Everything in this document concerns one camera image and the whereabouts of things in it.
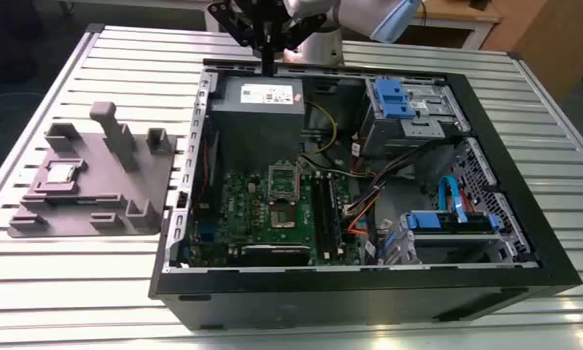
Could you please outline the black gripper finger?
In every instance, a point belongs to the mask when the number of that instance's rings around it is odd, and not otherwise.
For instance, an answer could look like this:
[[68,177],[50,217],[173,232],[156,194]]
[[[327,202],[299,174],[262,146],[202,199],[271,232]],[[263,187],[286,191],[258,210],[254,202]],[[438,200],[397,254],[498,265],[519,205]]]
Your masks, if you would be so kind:
[[206,11],[226,30],[241,47],[249,47],[257,58],[261,59],[261,74],[269,76],[269,57],[262,53],[262,41],[257,38],[253,23],[234,11],[230,1],[212,1]]
[[270,1],[267,10],[267,75],[275,72],[274,61],[283,50],[295,49],[326,21],[325,4],[310,1]]

